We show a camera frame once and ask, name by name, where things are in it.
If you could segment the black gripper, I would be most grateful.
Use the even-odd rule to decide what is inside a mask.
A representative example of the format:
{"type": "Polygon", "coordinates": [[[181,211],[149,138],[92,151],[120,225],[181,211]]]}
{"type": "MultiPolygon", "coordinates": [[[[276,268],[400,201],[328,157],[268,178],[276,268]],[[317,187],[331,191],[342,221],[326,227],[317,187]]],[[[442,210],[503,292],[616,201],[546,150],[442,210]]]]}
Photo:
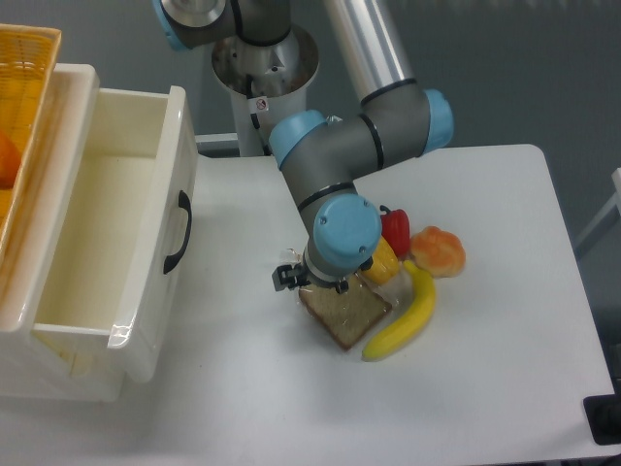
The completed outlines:
{"type": "MultiPolygon", "coordinates": [[[[370,257],[363,262],[359,270],[368,271],[373,267],[374,260],[370,257]]],[[[295,289],[305,286],[318,286],[333,289],[336,292],[348,292],[349,282],[346,277],[328,276],[305,269],[302,263],[278,265],[272,274],[275,291],[295,289]]]]}

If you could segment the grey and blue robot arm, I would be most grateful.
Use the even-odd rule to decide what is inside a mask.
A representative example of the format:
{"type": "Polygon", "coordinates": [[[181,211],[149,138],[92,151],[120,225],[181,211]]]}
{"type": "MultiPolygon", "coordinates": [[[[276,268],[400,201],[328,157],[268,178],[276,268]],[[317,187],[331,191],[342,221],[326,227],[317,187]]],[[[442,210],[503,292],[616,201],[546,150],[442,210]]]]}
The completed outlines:
{"type": "Polygon", "coordinates": [[[177,50],[212,45],[212,68],[244,102],[240,139],[271,156],[309,239],[298,262],[273,274],[276,290],[307,284],[347,290],[372,265],[381,225],[355,181],[445,147],[454,120],[444,96],[422,89],[383,1],[329,1],[325,9],[361,111],[332,122],[277,100],[304,91],[318,68],[313,38],[286,1],[157,1],[153,9],[177,50]]]}

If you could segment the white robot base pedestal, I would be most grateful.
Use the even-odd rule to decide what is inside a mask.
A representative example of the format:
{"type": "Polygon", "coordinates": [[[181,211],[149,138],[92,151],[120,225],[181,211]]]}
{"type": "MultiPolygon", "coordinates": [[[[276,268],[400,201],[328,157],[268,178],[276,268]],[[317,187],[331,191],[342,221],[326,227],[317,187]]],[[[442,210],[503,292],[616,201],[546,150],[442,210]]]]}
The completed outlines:
{"type": "Polygon", "coordinates": [[[229,93],[240,156],[270,154],[269,137],[283,119],[307,108],[319,67],[318,48],[302,27],[267,47],[234,36],[217,42],[212,68],[229,93]]]}

